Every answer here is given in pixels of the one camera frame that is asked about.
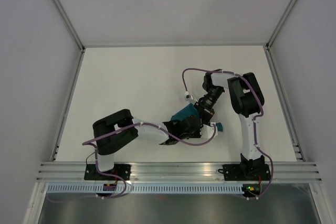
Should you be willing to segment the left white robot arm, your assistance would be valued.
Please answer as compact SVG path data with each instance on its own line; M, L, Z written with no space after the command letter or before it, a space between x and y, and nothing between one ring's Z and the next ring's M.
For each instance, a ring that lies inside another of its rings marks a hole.
M145 125L144 121L132 116L129 109L120 110L100 119L92 125L94 138L99 138L123 127L126 130L96 141L97 162L96 173L104 180L114 176L114 154L134 140L152 141L159 145L175 145L176 138L187 140L200 138L202 121L197 112L178 112L167 122L154 127Z

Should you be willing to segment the teal satin napkin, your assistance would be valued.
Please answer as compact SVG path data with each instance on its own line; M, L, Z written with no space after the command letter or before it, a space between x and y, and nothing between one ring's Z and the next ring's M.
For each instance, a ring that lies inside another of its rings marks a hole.
M189 104L187 105L186 107L184 107L182 110L178 111L177 113L175 113L170 120L183 120L185 119L186 117L188 116L191 116L191 115L194 115L194 116L197 116L199 119L199 113L198 111L196 110L195 108L195 104Z

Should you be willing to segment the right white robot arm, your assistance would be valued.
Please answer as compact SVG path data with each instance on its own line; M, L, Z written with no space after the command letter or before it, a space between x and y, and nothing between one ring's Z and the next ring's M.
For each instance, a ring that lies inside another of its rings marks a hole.
M206 94L195 104L203 124L210 125L215 111L215 103L225 92L229 91L230 102L233 110L238 115L241 124L243 148L240 154L238 170L232 176L241 176L243 179L255 179L265 169L265 157L257 149L258 120L263 114L265 104L263 93L260 89L255 74L248 72L243 75L229 73L207 72L202 84Z

